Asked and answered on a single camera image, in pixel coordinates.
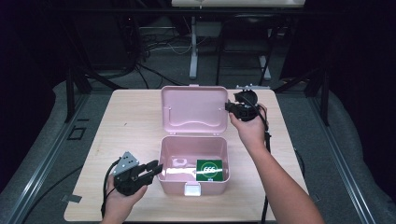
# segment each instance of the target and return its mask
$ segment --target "green card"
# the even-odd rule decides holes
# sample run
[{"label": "green card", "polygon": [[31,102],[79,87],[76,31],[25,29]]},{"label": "green card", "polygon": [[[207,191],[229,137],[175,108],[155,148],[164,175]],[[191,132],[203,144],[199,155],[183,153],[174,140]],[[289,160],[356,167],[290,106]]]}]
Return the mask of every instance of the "green card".
[{"label": "green card", "polygon": [[197,181],[223,181],[222,160],[197,160]]}]

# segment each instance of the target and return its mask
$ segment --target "box latch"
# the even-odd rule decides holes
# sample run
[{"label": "box latch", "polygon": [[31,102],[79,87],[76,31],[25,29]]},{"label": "box latch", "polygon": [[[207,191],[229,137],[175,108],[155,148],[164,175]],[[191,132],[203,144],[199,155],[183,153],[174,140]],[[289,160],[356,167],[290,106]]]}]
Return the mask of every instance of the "box latch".
[{"label": "box latch", "polygon": [[185,196],[201,196],[201,184],[196,181],[186,182],[184,185]]}]

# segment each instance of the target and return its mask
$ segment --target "human hand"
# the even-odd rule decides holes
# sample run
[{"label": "human hand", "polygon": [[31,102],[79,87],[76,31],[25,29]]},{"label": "human hand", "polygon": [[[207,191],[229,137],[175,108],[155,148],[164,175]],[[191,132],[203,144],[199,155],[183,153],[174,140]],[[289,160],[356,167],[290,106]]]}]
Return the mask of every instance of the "human hand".
[{"label": "human hand", "polygon": [[[267,108],[264,105],[260,106],[260,113],[265,118]],[[260,116],[249,121],[242,121],[237,119],[233,113],[230,113],[230,120],[231,124],[236,128],[236,130],[238,130],[239,137],[247,150],[257,147],[265,147],[265,130]]]},{"label": "human hand", "polygon": [[125,196],[114,188],[114,175],[109,175],[106,191],[106,195],[108,195],[106,198],[106,211],[102,224],[124,222],[131,213],[134,205],[146,193],[148,186],[143,186],[135,194],[130,196]]}]

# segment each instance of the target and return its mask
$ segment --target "pink plastic box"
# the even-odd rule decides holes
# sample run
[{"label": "pink plastic box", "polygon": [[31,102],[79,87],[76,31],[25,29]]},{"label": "pink plastic box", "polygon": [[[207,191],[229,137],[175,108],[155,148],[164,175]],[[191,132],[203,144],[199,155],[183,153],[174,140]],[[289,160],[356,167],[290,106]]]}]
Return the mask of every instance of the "pink plastic box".
[{"label": "pink plastic box", "polygon": [[[227,129],[228,92],[222,87],[162,89],[163,127],[170,133],[162,141],[158,179],[165,193],[186,196],[224,192],[230,179],[227,142],[219,134]],[[223,181],[196,181],[197,160],[222,160]]]}]

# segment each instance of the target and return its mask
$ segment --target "black curtain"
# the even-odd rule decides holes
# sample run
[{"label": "black curtain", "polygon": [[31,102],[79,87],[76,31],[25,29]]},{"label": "black curtain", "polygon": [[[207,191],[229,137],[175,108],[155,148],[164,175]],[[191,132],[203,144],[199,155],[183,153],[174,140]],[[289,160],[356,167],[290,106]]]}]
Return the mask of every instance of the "black curtain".
[{"label": "black curtain", "polygon": [[365,163],[376,184],[396,202],[396,5],[306,1],[305,10],[327,9],[346,15],[301,18],[281,78],[327,70],[330,90],[357,127]]},{"label": "black curtain", "polygon": [[0,3],[0,190],[20,166],[55,102],[67,62],[35,1]]}]

